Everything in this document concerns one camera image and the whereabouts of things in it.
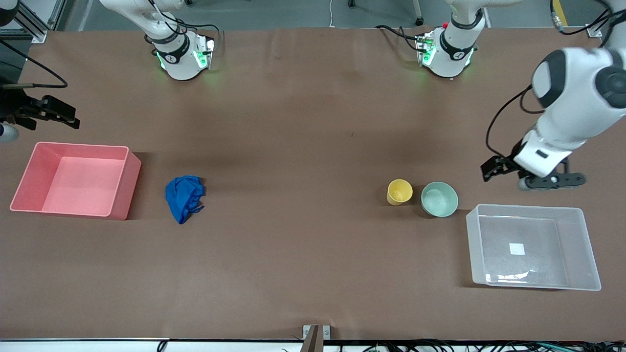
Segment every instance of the table surface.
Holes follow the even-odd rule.
[[[289,338],[330,324],[343,339],[617,340],[624,335],[626,124],[571,158],[588,182],[521,192],[483,183],[486,127],[554,49],[595,46],[552,29],[489,29],[467,70],[437,78],[375,29],[227,33],[213,71],[173,81],[137,32],[49,33],[33,58],[69,82],[80,130],[41,122],[0,146],[0,336]],[[32,63],[21,81],[52,83]],[[528,99],[529,105],[535,104]],[[507,151],[534,123],[511,106]],[[126,145],[143,162],[130,218],[9,211],[36,142]],[[174,177],[206,180],[178,225]],[[451,184],[459,211],[391,207],[386,185]],[[602,290],[471,281],[465,215],[476,204],[583,209]]]

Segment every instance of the yellow cup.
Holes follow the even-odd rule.
[[[413,187],[405,180],[393,180],[387,188],[387,201],[391,205],[400,205],[413,196]]]

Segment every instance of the mint green cup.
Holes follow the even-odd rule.
[[[459,206],[459,197],[452,186],[443,182],[432,182],[422,190],[422,208],[435,217],[452,215]]]

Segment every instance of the pink bin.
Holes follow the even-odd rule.
[[[140,167],[128,147],[39,142],[11,210],[125,220]]]

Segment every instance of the white square label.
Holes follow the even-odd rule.
[[[511,251],[511,255],[514,256],[523,256],[526,254],[526,252],[524,252],[523,243],[509,243],[509,250]]]

